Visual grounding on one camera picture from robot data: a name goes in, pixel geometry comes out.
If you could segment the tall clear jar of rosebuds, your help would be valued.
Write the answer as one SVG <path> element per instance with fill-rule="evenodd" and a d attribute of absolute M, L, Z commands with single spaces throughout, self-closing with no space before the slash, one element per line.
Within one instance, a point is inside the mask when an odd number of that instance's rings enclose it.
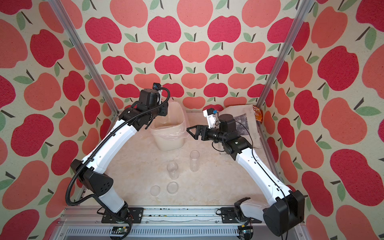
<path fill-rule="evenodd" d="M 199 157 L 200 153 L 197 150 L 193 150 L 190 153 L 190 170 L 197 172 L 199 170 Z"/>

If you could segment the clear jar lid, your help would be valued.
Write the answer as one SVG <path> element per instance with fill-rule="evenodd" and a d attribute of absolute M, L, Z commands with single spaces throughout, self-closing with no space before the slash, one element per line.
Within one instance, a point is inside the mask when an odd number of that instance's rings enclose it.
<path fill-rule="evenodd" d="M 155 186 L 152 186 L 150 188 L 150 194 L 153 196 L 153 197 L 157 197 L 159 196 L 159 194 L 161 193 L 161 188 L 157 185 Z"/>
<path fill-rule="evenodd" d="M 170 182 L 168 185 L 167 185 L 167 192 L 170 194 L 170 195 L 174 195 L 178 192 L 179 190 L 179 185 L 177 182 Z"/>

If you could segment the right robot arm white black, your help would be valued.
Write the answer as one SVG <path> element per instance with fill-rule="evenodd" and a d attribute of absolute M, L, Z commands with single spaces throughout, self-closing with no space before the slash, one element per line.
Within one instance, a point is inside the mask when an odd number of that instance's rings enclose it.
<path fill-rule="evenodd" d="M 249 197 L 235 202 L 237 222 L 250 224 L 255 219 L 265 223 L 277 237 L 287 235 L 290 229 L 304 221 L 304 195 L 300 191 L 292 191 L 269 170 L 258 157 L 253 145 L 238 133 L 237 125 L 240 122 L 232 115 L 224 114 L 219 118 L 214 114 L 205 116 L 208 125 L 189 127 L 187 132 L 195 140 L 221 144 L 224 152 L 247 171 L 268 202 L 266 207 Z"/>

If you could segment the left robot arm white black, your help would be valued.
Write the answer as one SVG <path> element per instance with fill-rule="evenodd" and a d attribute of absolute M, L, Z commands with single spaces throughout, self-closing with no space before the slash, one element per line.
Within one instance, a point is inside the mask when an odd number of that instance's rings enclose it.
<path fill-rule="evenodd" d="M 162 92 L 167 92 L 165 100 L 162 100 Z M 148 128 L 157 116 L 167 115 L 171 96 L 168 92 L 167 88 L 159 84 L 154 84 L 151 89 L 142 90 L 138 101 L 119 115 L 115 125 L 102 141 L 82 160 L 73 160 L 71 169 L 74 176 L 65 195 L 68 206 L 76 206 L 93 198 L 118 223 L 131 224 L 128 204 L 117 194 L 113 186 L 114 180 L 105 172 L 112 159 L 132 136 L 142 127 Z M 76 181 L 80 181 L 92 194 L 78 201 L 72 201 L 70 193 Z"/>

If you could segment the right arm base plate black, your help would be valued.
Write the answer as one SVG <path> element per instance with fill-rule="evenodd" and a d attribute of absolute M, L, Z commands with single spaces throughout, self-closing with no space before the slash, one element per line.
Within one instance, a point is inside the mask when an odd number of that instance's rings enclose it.
<path fill-rule="evenodd" d="M 235 207 L 223 207 L 216 210 L 216 215 L 220 216 L 223 224 L 261 224 L 262 221 L 245 217 L 241 210 Z"/>

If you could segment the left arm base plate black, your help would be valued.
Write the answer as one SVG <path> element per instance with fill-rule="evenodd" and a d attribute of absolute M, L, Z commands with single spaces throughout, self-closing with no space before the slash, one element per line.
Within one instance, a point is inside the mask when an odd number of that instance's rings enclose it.
<path fill-rule="evenodd" d="M 127 219 L 129 219 L 132 224 L 140 224 L 142 222 L 143 212 L 144 212 L 144 208 L 129 207 L 128 213 L 127 213 Z M 108 212 L 103 213 L 101 222 L 103 224 L 125 224 L 125 222 L 117 219 L 116 217 L 114 217 Z"/>

